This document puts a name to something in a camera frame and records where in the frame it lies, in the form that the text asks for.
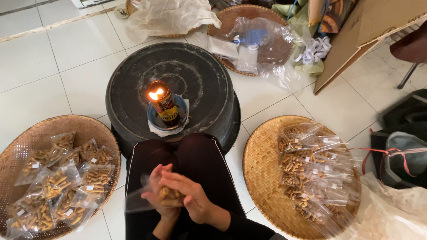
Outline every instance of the chair leg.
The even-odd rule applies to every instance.
[[[406,82],[409,80],[409,77],[412,75],[412,73],[415,71],[415,69],[417,68],[418,63],[414,63],[412,64],[411,68],[409,68],[409,71],[406,73],[405,77],[403,78],[402,82],[400,82],[398,89],[402,89]]]

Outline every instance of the black pants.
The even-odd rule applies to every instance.
[[[221,146],[216,138],[206,134],[190,134],[179,142],[176,154],[161,140],[151,139],[138,143],[131,159],[127,161],[128,178],[126,193],[141,188],[141,174],[150,174],[159,164],[173,164],[172,171],[180,173],[194,182],[200,183],[206,196],[214,204],[245,217],[239,197],[227,164],[221,154]],[[160,221],[156,210],[126,214],[126,239],[143,238],[153,231]],[[185,208],[181,209],[171,239],[188,233],[187,239],[202,239],[199,234],[209,232],[209,239],[230,239],[209,225],[194,223]]]

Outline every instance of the red string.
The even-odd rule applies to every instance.
[[[366,164],[366,160],[368,159],[369,153],[370,153],[371,151],[382,152],[382,153],[383,153],[383,157],[384,157],[384,156],[386,156],[386,155],[389,155],[389,154],[390,154],[390,151],[393,151],[393,150],[400,151],[399,149],[397,149],[397,148],[395,148],[395,147],[390,148],[390,149],[387,149],[387,150],[372,149],[372,148],[365,148],[365,147],[354,147],[354,148],[350,148],[350,150],[352,150],[352,149],[362,149],[362,150],[368,150],[368,151],[369,151],[369,152],[368,152],[368,154],[366,155],[365,159],[363,160],[363,163],[362,163],[362,174],[363,174],[363,175],[365,175],[365,164]],[[404,154],[404,153],[397,153],[397,154],[401,154],[401,155],[403,156],[403,167],[404,167],[404,169],[405,169],[405,172],[406,172],[409,176],[411,176],[411,177],[416,177],[416,175],[412,175],[412,174],[409,172],[409,168],[408,168],[408,164],[407,164],[407,162],[406,162],[405,154]]]

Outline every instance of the white tile floor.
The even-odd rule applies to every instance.
[[[13,9],[34,0],[3,0],[0,7]],[[88,12],[123,3],[115,0],[92,9],[62,8],[69,0],[27,10],[34,21],[20,20],[21,14],[0,17],[0,37],[53,22],[66,16],[76,17]],[[22,131],[49,117],[83,114],[109,126],[104,98],[105,86],[116,66],[138,49],[164,41],[195,42],[185,38],[149,38],[143,43],[132,42],[124,33],[125,20],[110,12],[86,20],[63,25],[0,43],[0,152]],[[207,27],[197,31],[206,33]],[[295,114],[315,119],[339,134],[349,147],[368,147],[369,129],[381,129],[379,114],[407,93],[427,86],[427,66],[419,67],[403,90],[396,86],[411,64],[396,60],[381,44],[353,64],[318,96],[314,84],[291,94],[260,77],[246,77],[229,71],[240,101],[242,125],[234,147],[226,155],[237,193],[247,217],[274,228],[255,208],[245,186],[242,173],[243,148],[249,135],[264,121],[281,115]],[[352,150],[357,156],[363,150]],[[117,189],[109,202],[86,226],[83,233],[64,239],[124,239],[124,190],[126,162],[123,161]]]

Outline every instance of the candle flame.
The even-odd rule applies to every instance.
[[[158,100],[159,99],[159,95],[163,94],[163,89],[159,88],[157,89],[157,92],[155,93],[149,93],[148,95],[153,99],[153,100]]]

